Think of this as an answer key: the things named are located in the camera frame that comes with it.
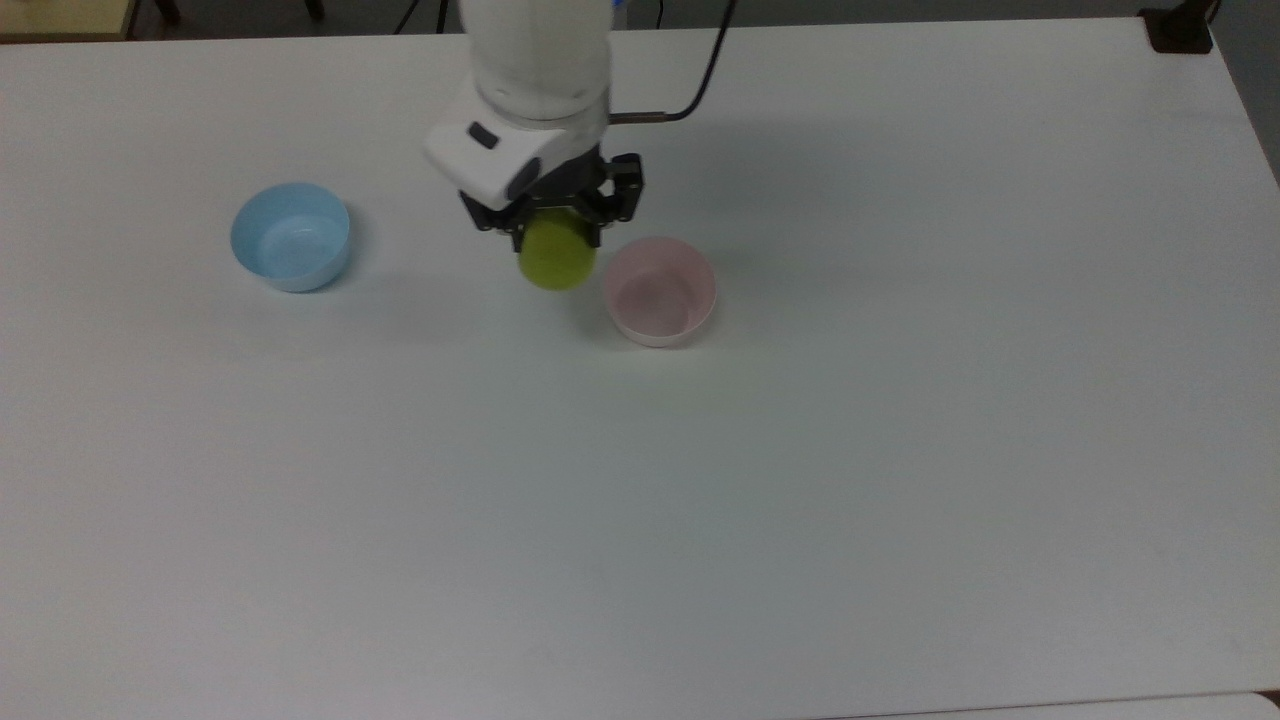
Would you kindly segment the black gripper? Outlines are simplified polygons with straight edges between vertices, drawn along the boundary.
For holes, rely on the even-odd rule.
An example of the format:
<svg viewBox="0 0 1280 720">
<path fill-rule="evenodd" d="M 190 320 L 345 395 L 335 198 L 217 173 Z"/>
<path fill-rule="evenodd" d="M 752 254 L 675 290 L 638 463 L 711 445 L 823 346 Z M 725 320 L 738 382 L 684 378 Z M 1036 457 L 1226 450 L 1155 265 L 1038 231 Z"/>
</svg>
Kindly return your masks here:
<svg viewBox="0 0 1280 720">
<path fill-rule="evenodd" d="M 564 213 L 572 236 L 598 250 L 603 231 L 634 219 L 645 188 L 643 159 L 636 152 L 605 159 L 599 147 L 548 170 L 539 158 L 517 170 L 497 208 L 465 191 L 460 199 L 479 231 L 506 234 L 522 252 L 536 222 Z"/>
</svg>

